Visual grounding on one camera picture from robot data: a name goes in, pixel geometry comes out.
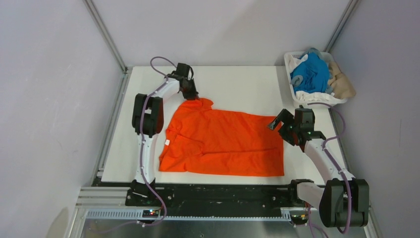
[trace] white cloth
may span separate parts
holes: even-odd
[[[289,68],[289,72],[293,72],[297,66],[299,66],[302,62],[305,62],[308,59],[308,55],[304,55],[301,59],[294,58],[292,55],[286,55],[286,64]]]
[[[338,102],[340,99],[334,98],[333,95],[327,93],[308,93],[305,91],[297,91],[296,99],[300,101],[307,102],[319,102],[319,101],[329,101],[329,102]]]

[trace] metal floor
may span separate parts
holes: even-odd
[[[288,222],[252,221],[164,221],[155,227],[142,228],[130,224],[107,234],[95,234],[92,230],[104,231],[127,220],[86,220],[83,238],[311,238],[309,227],[294,228]],[[311,221],[321,225],[318,212],[312,212]],[[324,229],[330,238],[341,238],[335,228]],[[316,237],[323,237],[314,229]],[[365,238],[363,228],[351,228],[347,238]]]

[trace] black joint motor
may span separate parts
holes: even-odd
[[[195,100],[198,98],[198,92],[194,82],[194,71],[191,66],[185,63],[178,63],[176,70],[168,74],[169,78],[179,81],[179,91],[186,100]]]

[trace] clothing pile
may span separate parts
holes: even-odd
[[[286,56],[296,98],[303,101],[338,101],[356,95],[349,79],[336,62],[325,62],[322,54],[310,48],[297,59]]]

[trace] beige garment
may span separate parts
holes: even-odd
[[[328,65],[332,79],[328,81],[328,85],[332,87],[334,97],[338,99],[352,98],[356,95],[352,83],[346,75],[344,75],[336,62],[330,62]]]

